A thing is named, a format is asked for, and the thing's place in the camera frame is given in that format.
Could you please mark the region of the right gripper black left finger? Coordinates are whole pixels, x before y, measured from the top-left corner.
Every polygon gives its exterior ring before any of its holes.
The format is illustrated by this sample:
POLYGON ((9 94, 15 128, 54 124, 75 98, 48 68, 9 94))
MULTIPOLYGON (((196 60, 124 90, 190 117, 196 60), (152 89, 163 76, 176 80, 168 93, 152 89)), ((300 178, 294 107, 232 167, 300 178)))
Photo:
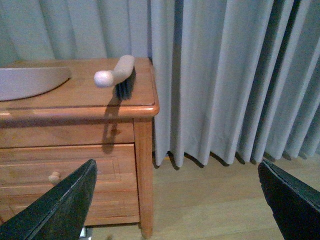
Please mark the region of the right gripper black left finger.
POLYGON ((78 240, 92 203, 97 164, 90 159, 0 226, 2 240, 78 240))

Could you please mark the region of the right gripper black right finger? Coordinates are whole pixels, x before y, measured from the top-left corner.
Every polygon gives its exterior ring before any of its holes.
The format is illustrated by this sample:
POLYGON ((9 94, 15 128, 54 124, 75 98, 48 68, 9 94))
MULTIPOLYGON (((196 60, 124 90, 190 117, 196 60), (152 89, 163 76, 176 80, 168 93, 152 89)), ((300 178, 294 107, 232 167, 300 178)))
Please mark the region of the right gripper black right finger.
POLYGON ((320 238, 320 192, 268 160, 258 165, 265 200, 285 240, 320 238))

